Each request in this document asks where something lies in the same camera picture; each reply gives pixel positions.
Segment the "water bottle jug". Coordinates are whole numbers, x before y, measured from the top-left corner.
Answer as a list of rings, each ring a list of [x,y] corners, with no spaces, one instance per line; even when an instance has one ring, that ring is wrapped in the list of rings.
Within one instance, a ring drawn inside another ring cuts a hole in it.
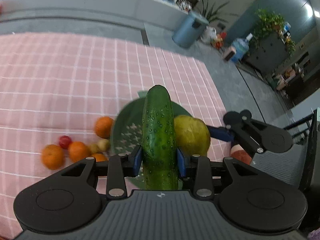
[[[231,61],[238,63],[242,57],[249,51],[249,42],[252,39],[253,34],[249,33],[246,38],[236,38],[231,46],[235,48],[236,52],[231,58]]]

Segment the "orange front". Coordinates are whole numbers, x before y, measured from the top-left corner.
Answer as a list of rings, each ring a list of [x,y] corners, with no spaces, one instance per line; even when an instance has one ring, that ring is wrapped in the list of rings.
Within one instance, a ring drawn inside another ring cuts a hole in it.
[[[96,162],[108,161],[108,157],[102,153],[94,153],[91,157],[95,158]]]

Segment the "orange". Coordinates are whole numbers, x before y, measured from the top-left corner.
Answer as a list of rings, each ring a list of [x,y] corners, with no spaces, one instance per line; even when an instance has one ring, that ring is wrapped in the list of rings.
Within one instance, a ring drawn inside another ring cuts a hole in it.
[[[43,165],[50,170],[58,170],[65,164],[63,149],[57,145],[46,145],[41,152]]]
[[[103,139],[108,139],[111,135],[111,130],[114,120],[109,116],[102,116],[95,122],[94,131],[95,134]]]
[[[68,155],[73,163],[85,159],[91,155],[87,145],[80,141],[72,142],[68,147]]]
[[[102,153],[94,153],[91,157],[95,158],[96,162],[108,161],[108,157]]]

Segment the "blue-grey trash bin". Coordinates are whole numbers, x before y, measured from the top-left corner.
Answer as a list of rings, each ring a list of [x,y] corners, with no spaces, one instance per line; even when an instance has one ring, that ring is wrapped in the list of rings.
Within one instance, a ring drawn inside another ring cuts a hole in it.
[[[190,11],[183,23],[175,30],[172,40],[182,48],[189,48],[209,25],[201,14]]]

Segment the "red cherry tomato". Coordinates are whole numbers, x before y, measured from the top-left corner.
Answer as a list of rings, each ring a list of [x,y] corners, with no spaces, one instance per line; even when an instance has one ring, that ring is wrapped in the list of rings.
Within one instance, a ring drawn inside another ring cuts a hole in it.
[[[71,143],[72,143],[72,139],[69,136],[63,135],[63,136],[59,137],[59,146],[62,149],[67,150]]]

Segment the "yellow-green mango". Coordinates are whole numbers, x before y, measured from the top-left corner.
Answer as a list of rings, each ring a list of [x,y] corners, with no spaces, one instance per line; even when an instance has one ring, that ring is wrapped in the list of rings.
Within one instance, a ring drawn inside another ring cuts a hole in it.
[[[210,133],[206,124],[188,115],[174,118],[177,147],[185,154],[207,156],[210,147]]]

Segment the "potted green plant right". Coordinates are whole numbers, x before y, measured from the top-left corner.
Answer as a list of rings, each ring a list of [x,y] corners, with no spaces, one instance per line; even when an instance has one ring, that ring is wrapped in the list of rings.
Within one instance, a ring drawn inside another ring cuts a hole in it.
[[[202,11],[201,11],[201,15],[208,21],[208,23],[213,23],[216,21],[220,21],[223,23],[228,23],[227,20],[225,20],[223,17],[223,15],[227,15],[227,13],[222,12],[221,10],[229,5],[229,1],[222,3],[219,6],[215,6],[215,2],[213,3],[213,5],[211,7],[209,7],[209,0],[206,0],[206,2],[204,2],[204,0],[201,0],[202,3]]]

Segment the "pink checkered tablecloth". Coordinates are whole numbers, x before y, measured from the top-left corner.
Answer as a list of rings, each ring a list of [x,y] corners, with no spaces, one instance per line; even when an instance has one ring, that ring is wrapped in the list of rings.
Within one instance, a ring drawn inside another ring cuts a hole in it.
[[[41,151],[63,135],[91,144],[101,116],[115,118],[160,84],[172,101],[213,126],[225,107],[205,64],[119,39],[58,33],[1,36],[1,236],[21,231],[13,202],[49,176]]]

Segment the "red apple behind bowl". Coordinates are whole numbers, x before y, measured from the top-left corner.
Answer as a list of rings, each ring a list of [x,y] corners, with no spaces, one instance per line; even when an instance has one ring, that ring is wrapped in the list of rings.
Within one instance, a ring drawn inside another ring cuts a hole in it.
[[[230,156],[234,159],[237,159],[237,160],[247,164],[247,165],[249,165],[252,161],[252,158],[244,150],[235,150],[235,151],[231,152]]]

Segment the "marble tv console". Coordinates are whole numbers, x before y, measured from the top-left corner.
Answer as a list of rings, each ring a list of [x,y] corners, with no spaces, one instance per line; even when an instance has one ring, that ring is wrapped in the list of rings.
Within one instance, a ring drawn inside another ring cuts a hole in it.
[[[187,12],[163,0],[1,0],[3,12],[66,9],[102,13],[175,30]]]

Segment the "green colander bowl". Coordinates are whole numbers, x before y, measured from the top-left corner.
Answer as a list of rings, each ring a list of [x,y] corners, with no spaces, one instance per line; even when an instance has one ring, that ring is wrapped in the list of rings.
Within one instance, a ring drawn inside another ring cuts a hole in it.
[[[111,146],[113,153],[131,153],[136,145],[142,146],[142,115],[145,98],[146,96],[128,103],[117,116],[111,134]],[[171,103],[174,118],[178,115],[191,116],[179,104],[175,102]],[[146,189],[145,181],[139,183],[139,186]]]

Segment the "brown longan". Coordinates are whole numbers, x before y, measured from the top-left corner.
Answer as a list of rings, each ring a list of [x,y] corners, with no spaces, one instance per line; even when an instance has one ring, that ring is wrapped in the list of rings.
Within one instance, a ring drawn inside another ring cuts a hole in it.
[[[100,139],[97,146],[101,152],[107,152],[110,149],[110,141],[108,139]]]
[[[91,154],[96,154],[96,153],[100,153],[100,148],[97,144],[92,143],[88,145],[88,148],[91,152]]]

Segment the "dark cabinet with plants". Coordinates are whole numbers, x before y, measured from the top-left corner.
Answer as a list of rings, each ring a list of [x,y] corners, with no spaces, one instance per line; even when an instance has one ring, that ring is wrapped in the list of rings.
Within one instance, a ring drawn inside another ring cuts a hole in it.
[[[266,76],[295,52],[296,44],[291,38],[291,24],[281,14],[259,9],[256,15],[245,63]]]

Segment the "green cucumber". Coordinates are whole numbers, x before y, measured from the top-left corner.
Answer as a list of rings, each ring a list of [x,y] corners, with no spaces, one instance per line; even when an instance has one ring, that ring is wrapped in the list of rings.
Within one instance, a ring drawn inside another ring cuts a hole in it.
[[[174,112],[161,85],[147,92],[142,115],[143,176],[147,190],[178,189]]]

